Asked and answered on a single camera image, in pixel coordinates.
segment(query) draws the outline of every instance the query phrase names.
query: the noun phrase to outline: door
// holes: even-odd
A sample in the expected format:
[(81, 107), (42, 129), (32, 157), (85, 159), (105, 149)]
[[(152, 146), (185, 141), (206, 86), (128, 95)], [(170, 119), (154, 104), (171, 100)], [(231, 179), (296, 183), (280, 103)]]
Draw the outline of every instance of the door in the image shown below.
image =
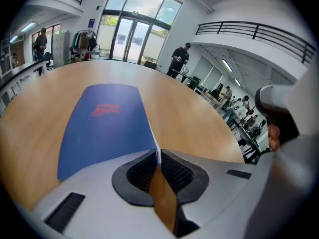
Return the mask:
[(115, 32), (112, 59), (140, 64), (150, 30), (148, 23), (121, 17)]

